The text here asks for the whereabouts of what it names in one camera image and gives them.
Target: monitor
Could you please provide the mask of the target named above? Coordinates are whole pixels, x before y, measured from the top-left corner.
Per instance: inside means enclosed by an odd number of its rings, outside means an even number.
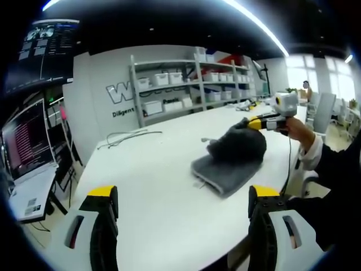
[[[55,161],[45,124],[44,101],[39,100],[2,129],[5,158],[14,180]]]
[[[35,21],[24,37],[17,61],[8,68],[3,96],[72,82],[78,23],[71,19]]]
[[[264,76],[263,73],[262,73],[263,69],[262,69],[261,65],[259,65],[259,64],[258,64],[256,61],[254,61],[254,60],[252,60],[252,62],[253,62],[254,67],[256,68],[256,71],[257,71],[257,73],[258,73],[259,79],[264,80],[264,81],[267,81],[267,79],[265,78],[265,76]]]

